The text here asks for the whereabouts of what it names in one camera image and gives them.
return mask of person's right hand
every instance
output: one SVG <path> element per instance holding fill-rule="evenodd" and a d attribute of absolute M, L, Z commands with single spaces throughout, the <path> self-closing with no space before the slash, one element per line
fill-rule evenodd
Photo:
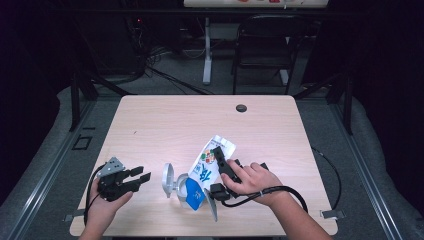
<path fill-rule="evenodd" d="M 227 160 L 228 165 L 240 178 L 241 183 L 234 182 L 227 174 L 221 174 L 222 182 L 231 190 L 238 194 L 251 194 L 264 190 L 265 188 L 282 186 L 283 184 L 275 174 L 266 170 L 258 163 L 241 168 L 234 160 Z M 271 207 L 275 202 L 281 201 L 282 197 L 290 196 L 284 191 L 277 191 L 257 197 L 254 201 Z"/>

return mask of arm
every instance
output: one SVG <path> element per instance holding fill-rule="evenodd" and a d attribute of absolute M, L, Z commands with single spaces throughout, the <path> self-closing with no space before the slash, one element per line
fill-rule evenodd
<path fill-rule="evenodd" d="M 100 196 L 96 197 L 99 194 L 97 191 L 98 183 L 99 179 L 96 178 L 90 190 L 90 203 L 93 202 L 93 199 L 94 202 L 88 211 L 87 225 L 79 238 L 81 240 L 100 239 L 112 223 L 118 209 L 127 203 L 133 194 L 132 192 L 127 192 L 115 201 L 108 202 Z"/>
<path fill-rule="evenodd" d="M 227 161 L 242 183 L 232 181 L 222 174 L 223 183 L 238 194 L 250 194 L 268 187 L 282 186 L 281 181 L 257 163 L 239 167 L 233 160 Z M 307 214 L 288 192 L 273 192 L 255 201 L 268 206 L 277 217 L 289 239 L 331 239 L 327 232 Z"/>

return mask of person's left hand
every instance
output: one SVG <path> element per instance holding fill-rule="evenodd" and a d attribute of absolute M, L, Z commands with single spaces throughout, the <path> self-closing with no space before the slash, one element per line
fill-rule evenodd
<path fill-rule="evenodd" d="M 100 238 L 112 223 L 118 209 L 127 203 L 133 195 L 133 192 L 127 192 L 115 201 L 108 202 L 100 196 L 96 197 L 99 194 L 98 184 L 99 178 L 96 178 L 90 190 L 90 203 L 93 202 L 93 199 L 94 202 L 88 210 L 87 224 L 80 239 Z"/>

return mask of wooden table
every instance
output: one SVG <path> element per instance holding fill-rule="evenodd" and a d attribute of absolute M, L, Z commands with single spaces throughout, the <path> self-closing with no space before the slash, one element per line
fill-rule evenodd
<path fill-rule="evenodd" d="M 247 111 L 238 112 L 239 104 L 244 104 Z M 115 156 L 127 169 L 144 166 L 145 173 L 152 175 L 118 211 L 105 235 L 285 235 L 269 208 L 253 201 L 236 208 L 218 202 L 215 222 L 208 204 L 193 211 L 180 206 L 175 191 L 171 198 L 166 197 L 162 189 L 165 163 L 172 163 L 175 178 L 186 173 L 214 135 L 237 145 L 232 158 L 238 158 L 243 165 L 266 162 L 285 185 L 304 197 L 309 214 L 329 234 L 337 232 L 334 220 L 320 216 L 321 210 L 331 207 L 292 97 L 126 96 L 94 169 Z M 79 208 L 84 205 L 85 195 Z M 76 217 L 71 234 L 78 236 L 83 229 L 83 218 Z"/>

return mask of chair leg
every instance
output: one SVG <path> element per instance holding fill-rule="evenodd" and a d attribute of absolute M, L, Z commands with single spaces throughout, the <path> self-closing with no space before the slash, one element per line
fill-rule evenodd
<path fill-rule="evenodd" d="M 290 72 L 289 72 L 289 78 L 287 79 L 287 85 L 286 85 L 286 90 L 284 91 L 284 95 L 289 94 L 289 88 L 290 88 L 290 83 L 291 83 L 291 77 L 292 77 L 292 74 L 293 74 L 293 68 L 287 69 L 287 71 L 290 71 Z"/>
<path fill-rule="evenodd" d="M 233 95 L 236 95 L 236 87 L 237 87 L 237 66 L 234 66 L 233 71 Z"/>

